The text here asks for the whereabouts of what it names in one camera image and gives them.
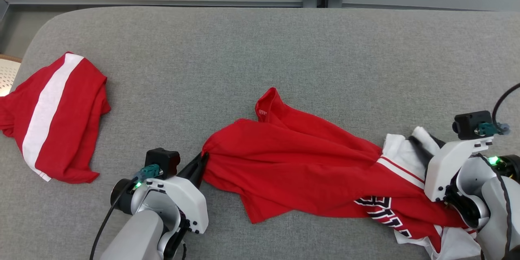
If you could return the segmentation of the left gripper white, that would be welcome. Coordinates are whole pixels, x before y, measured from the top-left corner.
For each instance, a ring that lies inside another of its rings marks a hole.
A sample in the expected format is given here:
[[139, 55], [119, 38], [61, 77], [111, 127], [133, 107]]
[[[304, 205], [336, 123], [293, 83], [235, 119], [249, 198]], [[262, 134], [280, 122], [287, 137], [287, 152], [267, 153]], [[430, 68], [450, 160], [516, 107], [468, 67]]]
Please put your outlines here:
[[130, 215], [110, 244], [112, 259], [173, 259], [186, 249], [187, 232], [202, 234], [209, 223], [206, 199], [199, 190], [209, 153], [199, 153], [179, 177], [121, 179], [110, 202]]

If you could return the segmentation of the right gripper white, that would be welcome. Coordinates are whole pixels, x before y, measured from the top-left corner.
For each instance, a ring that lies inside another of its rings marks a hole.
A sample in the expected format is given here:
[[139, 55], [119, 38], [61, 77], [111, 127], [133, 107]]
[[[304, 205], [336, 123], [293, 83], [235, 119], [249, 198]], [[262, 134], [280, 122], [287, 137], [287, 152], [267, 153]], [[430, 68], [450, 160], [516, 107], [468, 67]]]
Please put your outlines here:
[[[433, 202], [453, 207], [470, 228], [483, 228], [492, 216], [512, 219], [512, 203], [506, 180], [519, 182], [519, 156], [485, 156], [493, 144], [491, 137], [444, 142], [409, 136], [418, 160], [427, 168], [424, 192]], [[434, 143], [440, 151], [435, 155]]]

